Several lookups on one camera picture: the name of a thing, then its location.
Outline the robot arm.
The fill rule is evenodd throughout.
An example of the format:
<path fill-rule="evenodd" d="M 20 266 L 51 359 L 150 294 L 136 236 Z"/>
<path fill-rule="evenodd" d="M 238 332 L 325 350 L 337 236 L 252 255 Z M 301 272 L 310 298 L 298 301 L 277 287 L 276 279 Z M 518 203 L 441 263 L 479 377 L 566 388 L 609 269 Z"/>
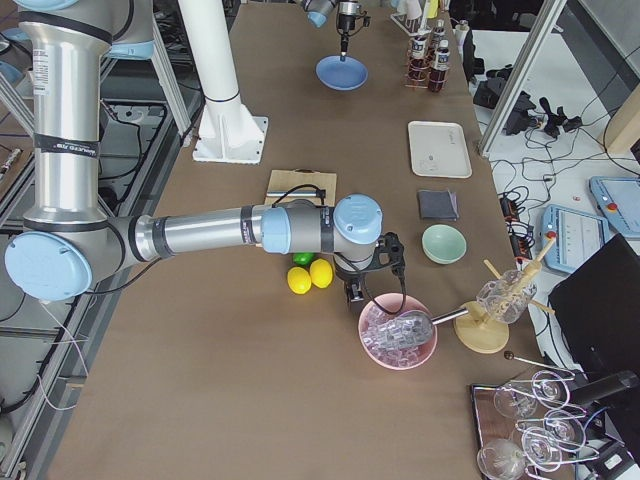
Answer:
<path fill-rule="evenodd" d="M 316 28 L 322 27 L 328 21 L 329 15 L 337 10 L 335 27 L 340 36 L 341 62 L 347 59 L 350 38 L 370 25 L 371 17 L 359 1 L 307 0 L 299 1 L 299 5 L 306 13 L 308 21 Z"/>
<path fill-rule="evenodd" d="M 100 64 L 155 51 L 149 1 L 23 1 L 19 24 L 33 45 L 35 202 L 4 263 L 26 294 L 61 301 L 133 265 L 180 253 L 258 245 L 269 253 L 326 253 L 347 297 L 368 273 L 404 275 L 403 247 L 382 230 L 378 203 L 352 194 L 334 206 L 282 195 L 198 215 L 111 217 L 98 205 Z"/>

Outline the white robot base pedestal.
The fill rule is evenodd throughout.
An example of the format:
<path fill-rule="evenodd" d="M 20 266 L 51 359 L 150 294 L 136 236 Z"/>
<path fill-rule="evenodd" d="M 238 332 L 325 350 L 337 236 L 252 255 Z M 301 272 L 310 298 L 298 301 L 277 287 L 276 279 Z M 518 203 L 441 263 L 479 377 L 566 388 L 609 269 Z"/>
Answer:
<path fill-rule="evenodd" d="M 223 5 L 185 0 L 179 8 L 205 97 L 193 159 L 256 165 L 268 119 L 242 102 Z"/>

